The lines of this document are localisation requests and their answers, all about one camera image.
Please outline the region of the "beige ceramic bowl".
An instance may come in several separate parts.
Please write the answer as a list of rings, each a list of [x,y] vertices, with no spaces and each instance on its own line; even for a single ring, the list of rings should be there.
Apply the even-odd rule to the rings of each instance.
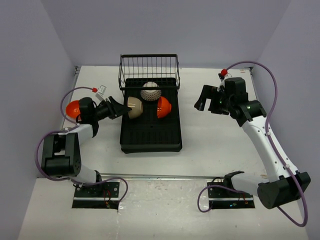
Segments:
[[[136,97],[129,96],[127,99],[127,106],[131,108],[128,112],[128,117],[132,119],[136,119],[140,117],[143,113],[143,103],[140,99]]]

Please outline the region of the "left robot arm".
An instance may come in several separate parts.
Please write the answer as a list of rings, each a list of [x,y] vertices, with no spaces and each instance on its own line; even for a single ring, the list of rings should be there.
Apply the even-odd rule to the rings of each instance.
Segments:
[[[97,135],[100,120],[116,119],[132,109],[111,96],[98,105],[90,97],[84,97],[78,105],[76,125],[48,133],[40,141],[43,144],[41,161],[38,160],[39,148],[36,148],[35,163],[47,179],[57,182],[71,180],[86,186],[87,192],[97,197],[103,193],[104,184],[97,170],[82,163],[80,146]]]

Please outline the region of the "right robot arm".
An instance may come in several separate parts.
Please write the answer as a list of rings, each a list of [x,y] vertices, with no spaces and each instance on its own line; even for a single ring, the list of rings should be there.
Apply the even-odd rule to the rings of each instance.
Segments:
[[[249,100],[245,80],[232,77],[218,87],[204,85],[194,107],[203,111],[207,100],[210,100],[211,113],[236,120],[253,143],[267,174],[267,179],[262,180],[241,170],[228,173],[222,183],[224,193],[230,197],[239,192],[257,196],[267,209],[300,199],[311,178],[307,172],[300,172],[285,154],[267,123],[262,104]]]

